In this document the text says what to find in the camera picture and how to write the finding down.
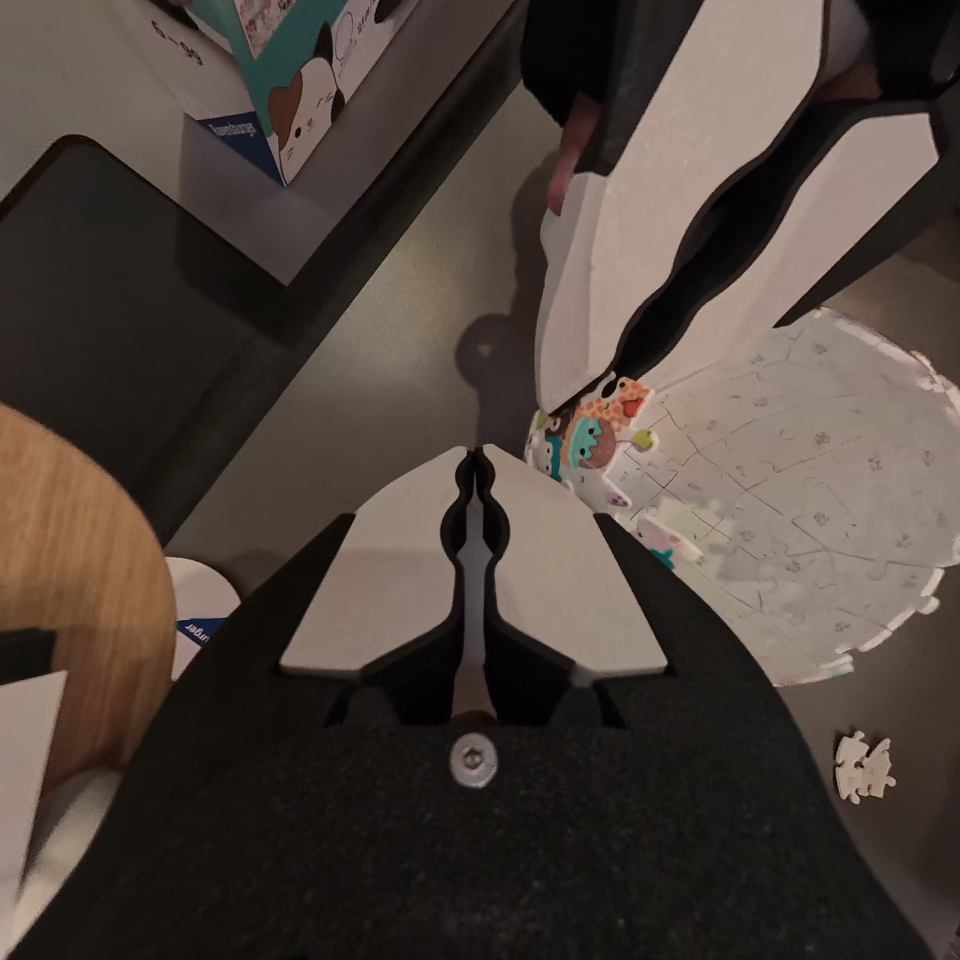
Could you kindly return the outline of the colourful puzzle ball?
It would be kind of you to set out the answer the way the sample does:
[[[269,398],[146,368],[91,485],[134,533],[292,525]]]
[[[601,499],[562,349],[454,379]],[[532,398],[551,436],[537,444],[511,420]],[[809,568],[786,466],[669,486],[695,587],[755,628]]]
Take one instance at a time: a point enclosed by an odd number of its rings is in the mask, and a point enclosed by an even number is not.
[[[524,458],[607,513],[777,687],[849,674],[958,564],[958,388],[821,307],[660,393],[537,411]]]

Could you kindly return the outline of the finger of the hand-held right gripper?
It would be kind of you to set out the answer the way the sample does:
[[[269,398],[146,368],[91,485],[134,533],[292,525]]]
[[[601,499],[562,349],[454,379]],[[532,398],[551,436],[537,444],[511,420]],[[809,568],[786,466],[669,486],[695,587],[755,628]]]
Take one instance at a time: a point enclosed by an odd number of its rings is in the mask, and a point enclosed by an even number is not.
[[[639,312],[623,375],[666,389],[772,330],[941,160],[931,112],[828,102],[798,120]]]
[[[546,212],[535,395],[553,411],[617,365],[707,208],[770,152],[823,61],[825,2],[625,2],[601,118]]]

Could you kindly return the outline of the person's right hand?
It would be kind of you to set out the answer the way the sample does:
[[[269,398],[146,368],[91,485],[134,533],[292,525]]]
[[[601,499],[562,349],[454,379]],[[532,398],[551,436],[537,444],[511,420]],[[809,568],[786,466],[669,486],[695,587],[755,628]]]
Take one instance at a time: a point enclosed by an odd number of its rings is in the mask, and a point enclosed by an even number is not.
[[[575,96],[558,144],[557,160],[547,193],[547,210],[562,214],[577,164],[587,149],[602,116],[602,104],[582,92]]]

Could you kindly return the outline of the sheet with round pictures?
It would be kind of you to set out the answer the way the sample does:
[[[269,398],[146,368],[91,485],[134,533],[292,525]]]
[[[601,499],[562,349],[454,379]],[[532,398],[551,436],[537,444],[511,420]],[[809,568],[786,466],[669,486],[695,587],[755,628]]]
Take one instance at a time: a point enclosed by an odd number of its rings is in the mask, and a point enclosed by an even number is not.
[[[176,681],[241,600],[230,581],[204,563],[181,557],[167,557],[166,563],[174,587],[176,634],[171,677]]]

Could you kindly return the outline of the puzzle box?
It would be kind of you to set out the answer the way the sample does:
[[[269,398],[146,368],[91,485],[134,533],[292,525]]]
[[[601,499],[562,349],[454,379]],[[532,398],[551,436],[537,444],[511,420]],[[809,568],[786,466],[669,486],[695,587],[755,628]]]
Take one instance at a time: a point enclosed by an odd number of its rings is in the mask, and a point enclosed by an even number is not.
[[[184,113],[282,186],[305,166],[416,1],[150,2],[184,60]]]

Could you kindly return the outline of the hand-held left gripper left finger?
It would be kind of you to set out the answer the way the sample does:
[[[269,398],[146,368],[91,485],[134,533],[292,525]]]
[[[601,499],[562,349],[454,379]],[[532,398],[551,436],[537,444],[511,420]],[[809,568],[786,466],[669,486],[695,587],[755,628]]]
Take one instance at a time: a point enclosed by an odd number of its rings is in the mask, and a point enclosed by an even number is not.
[[[455,446],[347,518],[281,669],[382,690],[401,721],[446,721],[464,648],[474,454]]]

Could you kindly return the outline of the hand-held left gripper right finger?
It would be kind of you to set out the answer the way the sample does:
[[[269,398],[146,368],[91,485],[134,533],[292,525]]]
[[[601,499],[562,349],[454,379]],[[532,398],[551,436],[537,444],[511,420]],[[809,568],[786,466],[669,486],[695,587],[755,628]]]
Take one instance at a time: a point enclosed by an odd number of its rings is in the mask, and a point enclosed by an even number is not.
[[[477,494],[491,554],[484,674],[499,718],[550,718],[571,689],[666,671],[590,507],[496,446],[477,450]]]

